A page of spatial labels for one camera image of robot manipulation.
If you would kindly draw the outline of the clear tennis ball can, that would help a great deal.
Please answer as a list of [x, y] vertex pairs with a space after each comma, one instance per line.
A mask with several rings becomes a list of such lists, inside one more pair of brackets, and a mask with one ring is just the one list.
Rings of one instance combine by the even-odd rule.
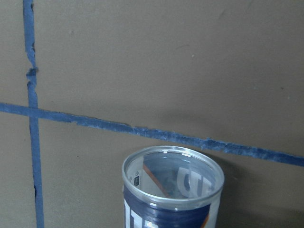
[[153, 146], [122, 165], [126, 228], [213, 228], [224, 172], [210, 157], [178, 146]]

